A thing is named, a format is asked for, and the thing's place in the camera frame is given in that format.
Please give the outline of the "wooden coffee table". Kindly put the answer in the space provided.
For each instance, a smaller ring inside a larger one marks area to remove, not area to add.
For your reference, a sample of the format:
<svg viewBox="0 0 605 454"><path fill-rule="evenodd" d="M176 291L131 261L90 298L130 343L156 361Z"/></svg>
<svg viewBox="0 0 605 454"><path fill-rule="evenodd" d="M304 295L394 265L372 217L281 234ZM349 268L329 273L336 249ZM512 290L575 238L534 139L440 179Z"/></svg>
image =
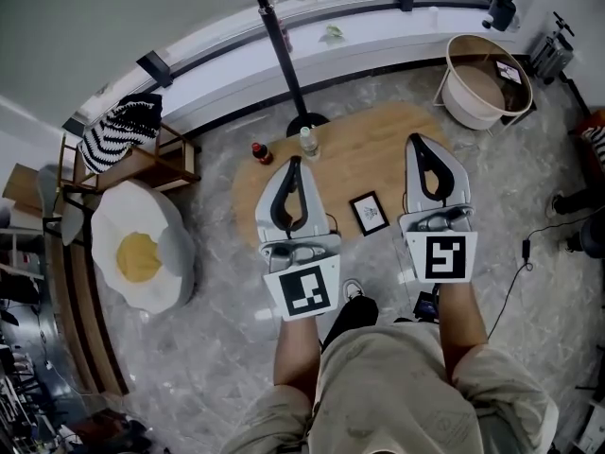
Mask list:
<svg viewBox="0 0 605 454"><path fill-rule="evenodd" d="M350 201L375 192L388 221L404 212L406 141L418 132L452 147L438 120L427 110L405 101L382 103L314 129L320 157L309 161L325 211L334 216L342 238L353 240L361 229ZM253 248L259 245L255 208L268 180L302 149L296 136L268 144L273 162L264 166L250 154L240 162L233 180L233 211L237 230Z"/></svg>

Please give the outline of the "long wooden platform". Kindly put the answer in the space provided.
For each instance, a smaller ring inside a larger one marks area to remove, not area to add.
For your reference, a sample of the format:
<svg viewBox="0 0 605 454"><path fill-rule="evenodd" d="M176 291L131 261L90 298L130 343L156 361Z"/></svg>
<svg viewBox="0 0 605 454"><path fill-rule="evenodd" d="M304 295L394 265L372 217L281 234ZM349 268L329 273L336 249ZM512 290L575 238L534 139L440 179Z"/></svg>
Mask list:
<svg viewBox="0 0 605 454"><path fill-rule="evenodd" d="M105 323L90 251L77 244L65 246L52 235L45 237L45 246L59 330L82 386L92 393L128 394Z"/></svg>

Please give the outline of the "red sofa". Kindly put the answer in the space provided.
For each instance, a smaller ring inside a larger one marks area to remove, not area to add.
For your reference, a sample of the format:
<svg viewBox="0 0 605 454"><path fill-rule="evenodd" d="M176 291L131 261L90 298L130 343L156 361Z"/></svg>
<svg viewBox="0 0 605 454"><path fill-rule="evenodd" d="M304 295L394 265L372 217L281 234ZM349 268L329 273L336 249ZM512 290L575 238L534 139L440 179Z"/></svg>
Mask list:
<svg viewBox="0 0 605 454"><path fill-rule="evenodd" d="M579 151L580 161L592 181L605 181L605 172L601 168L592 148L582 139L582 133L592 127L605 126L605 109L597 110L585 118L574 130L573 137Z"/></svg>

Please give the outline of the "person's left forearm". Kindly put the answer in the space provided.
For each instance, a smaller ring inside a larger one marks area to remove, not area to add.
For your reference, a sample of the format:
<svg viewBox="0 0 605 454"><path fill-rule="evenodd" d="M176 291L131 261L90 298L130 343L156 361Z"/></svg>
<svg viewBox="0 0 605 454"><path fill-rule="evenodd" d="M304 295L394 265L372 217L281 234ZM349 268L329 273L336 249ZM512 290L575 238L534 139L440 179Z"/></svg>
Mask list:
<svg viewBox="0 0 605 454"><path fill-rule="evenodd" d="M320 371L320 351L315 317L282 321L275 351L273 384L292 387L313 404Z"/></svg>

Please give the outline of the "small framed picture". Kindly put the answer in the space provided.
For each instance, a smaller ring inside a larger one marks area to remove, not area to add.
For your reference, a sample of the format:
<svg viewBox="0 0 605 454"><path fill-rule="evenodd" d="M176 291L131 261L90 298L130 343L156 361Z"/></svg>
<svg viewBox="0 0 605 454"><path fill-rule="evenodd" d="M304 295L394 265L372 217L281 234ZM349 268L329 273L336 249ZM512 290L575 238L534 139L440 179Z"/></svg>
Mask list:
<svg viewBox="0 0 605 454"><path fill-rule="evenodd" d="M514 82L518 85L523 83L519 70L513 66L510 66L502 61L495 62L495 69L498 77L501 79Z"/></svg>

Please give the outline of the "egg-shaped bean bag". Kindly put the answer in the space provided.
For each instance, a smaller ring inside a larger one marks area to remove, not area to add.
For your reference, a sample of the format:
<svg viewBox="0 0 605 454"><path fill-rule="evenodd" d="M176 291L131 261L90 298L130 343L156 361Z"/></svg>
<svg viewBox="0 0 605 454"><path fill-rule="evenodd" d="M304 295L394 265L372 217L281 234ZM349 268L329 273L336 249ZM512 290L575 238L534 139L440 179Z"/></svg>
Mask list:
<svg viewBox="0 0 605 454"><path fill-rule="evenodd" d="M104 192L91 224L95 264L129 306L160 314L190 300L195 247L164 194L122 182Z"/></svg>

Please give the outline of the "clear water bottle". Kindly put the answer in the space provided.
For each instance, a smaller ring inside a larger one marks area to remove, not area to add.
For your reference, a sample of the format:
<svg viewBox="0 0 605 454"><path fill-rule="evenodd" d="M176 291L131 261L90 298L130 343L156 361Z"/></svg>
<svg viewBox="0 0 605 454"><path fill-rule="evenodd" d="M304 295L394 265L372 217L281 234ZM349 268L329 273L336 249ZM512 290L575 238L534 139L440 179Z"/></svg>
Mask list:
<svg viewBox="0 0 605 454"><path fill-rule="evenodd" d="M299 131L299 141L307 159L317 160L320 157L320 145L311 129L302 127Z"/></svg>

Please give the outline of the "black white striped cushion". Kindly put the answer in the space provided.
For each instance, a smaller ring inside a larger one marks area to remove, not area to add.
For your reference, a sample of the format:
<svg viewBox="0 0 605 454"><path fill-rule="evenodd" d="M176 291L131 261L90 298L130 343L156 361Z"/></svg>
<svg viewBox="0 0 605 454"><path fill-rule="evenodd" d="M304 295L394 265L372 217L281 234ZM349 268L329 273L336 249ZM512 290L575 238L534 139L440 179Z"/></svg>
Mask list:
<svg viewBox="0 0 605 454"><path fill-rule="evenodd" d="M157 138L162 123L163 97L153 93L125 96L92 127L87 128L78 150L94 174L109 170L133 147Z"/></svg>

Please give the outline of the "black picture frame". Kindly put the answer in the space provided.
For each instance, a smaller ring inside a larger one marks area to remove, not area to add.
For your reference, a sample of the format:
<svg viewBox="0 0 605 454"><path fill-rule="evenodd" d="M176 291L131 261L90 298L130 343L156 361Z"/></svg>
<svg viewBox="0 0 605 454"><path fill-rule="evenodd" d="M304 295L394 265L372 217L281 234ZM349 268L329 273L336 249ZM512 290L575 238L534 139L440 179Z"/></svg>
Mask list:
<svg viewBox="0 0 605 454"><path fill-rule="evenodd" d="M349 201L355 220L363 236L369 236L389 227L389 220L375 191Z"/></svg>

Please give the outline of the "black coat stand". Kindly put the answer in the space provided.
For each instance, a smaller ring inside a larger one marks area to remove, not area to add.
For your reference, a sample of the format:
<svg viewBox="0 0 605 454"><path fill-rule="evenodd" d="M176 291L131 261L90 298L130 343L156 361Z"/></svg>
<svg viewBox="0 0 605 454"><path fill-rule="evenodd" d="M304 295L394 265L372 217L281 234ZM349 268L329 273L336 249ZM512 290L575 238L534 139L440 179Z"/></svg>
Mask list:
<svg viewBox="0 0 605 454"><path fill-rule="evenodd" d="M324 115L320 113L311 113L306 108L302 88L290 58L290 52L286 44L283 28L276 15L274 6L269 0L256 0L256 2L258 4L258 12L261 20L267 31L269 40L285 78L289 95L293 100L297 111L297 116L287 127L286 136L291 137L299 134L300 131L310 131L328 123L329 119Z"/></svg>

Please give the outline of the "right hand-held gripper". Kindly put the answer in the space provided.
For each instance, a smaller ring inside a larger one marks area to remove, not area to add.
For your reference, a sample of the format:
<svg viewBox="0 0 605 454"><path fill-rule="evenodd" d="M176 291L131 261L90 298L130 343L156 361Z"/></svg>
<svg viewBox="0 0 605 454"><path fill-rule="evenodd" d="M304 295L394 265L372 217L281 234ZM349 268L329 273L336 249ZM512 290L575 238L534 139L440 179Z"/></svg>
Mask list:
<svg viewBox="0 0 605 454"><path fill-rule="evenodd" d="M478 232L471 227L470 203L462 163L438 142L412 133L406 143L406 207L414 213L401 215L398 223L421 283L471 280Z"/></svg>

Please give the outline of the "person's beige shirt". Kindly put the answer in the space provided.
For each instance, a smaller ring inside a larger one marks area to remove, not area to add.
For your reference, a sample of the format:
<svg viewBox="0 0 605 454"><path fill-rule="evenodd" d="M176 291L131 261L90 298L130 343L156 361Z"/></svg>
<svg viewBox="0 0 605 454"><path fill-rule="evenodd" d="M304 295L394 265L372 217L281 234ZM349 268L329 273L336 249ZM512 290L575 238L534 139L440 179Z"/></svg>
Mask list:
<svg viewBox="0 0 605 454"><path fill-rule="evenodd" d="M507 353L479 345L447 374L437 327L396 323L340 335L315 398L271 388L221 454L546 454L558 419Z"/></svg>

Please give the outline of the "person's right forearm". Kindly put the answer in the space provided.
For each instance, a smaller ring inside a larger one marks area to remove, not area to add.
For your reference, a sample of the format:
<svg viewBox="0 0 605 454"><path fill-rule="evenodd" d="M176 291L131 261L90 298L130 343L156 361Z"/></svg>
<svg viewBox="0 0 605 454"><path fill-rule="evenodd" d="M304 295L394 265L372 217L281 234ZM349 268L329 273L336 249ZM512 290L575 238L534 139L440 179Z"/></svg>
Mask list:
<svg viewBox="0 0 605 454"><path fill-rule="evenodd" d="M439 293L439 328L449 380L464 356L488 343L488 335L471 283L445 283Z"/></svg>

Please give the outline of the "round white side table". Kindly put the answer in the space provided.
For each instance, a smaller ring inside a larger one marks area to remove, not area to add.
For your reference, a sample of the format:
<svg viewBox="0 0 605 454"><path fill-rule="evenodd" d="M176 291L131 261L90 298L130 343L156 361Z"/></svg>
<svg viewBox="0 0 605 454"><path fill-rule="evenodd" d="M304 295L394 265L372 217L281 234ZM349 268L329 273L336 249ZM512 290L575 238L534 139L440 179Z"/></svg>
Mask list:
<svg viewBox="0 0 605 454"><path fill-rule="evenodd" d="M527 87L529 78L521 63L499 44L485 37L460 34L448 42L445 59L447 67L433 104L444 107L462 126L474 131L504 131L519 118L502 125L502 115L519 116L529 107L532 91L519 111L506 110L501 91L505 80L498 77L495 62L517 68Z"/></svg>

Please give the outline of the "striped sofa cushion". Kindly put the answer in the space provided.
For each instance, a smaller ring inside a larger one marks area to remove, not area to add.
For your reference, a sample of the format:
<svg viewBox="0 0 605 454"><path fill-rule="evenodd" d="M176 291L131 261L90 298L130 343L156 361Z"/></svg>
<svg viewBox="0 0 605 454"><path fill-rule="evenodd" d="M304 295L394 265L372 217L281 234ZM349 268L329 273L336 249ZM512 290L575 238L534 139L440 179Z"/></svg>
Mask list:
<svg viewBox="0 0 605 454"><path fill-rule="evenodd" d="M588 128L582 133L581 137L592 148L605 172L605 126Z"/></svg>

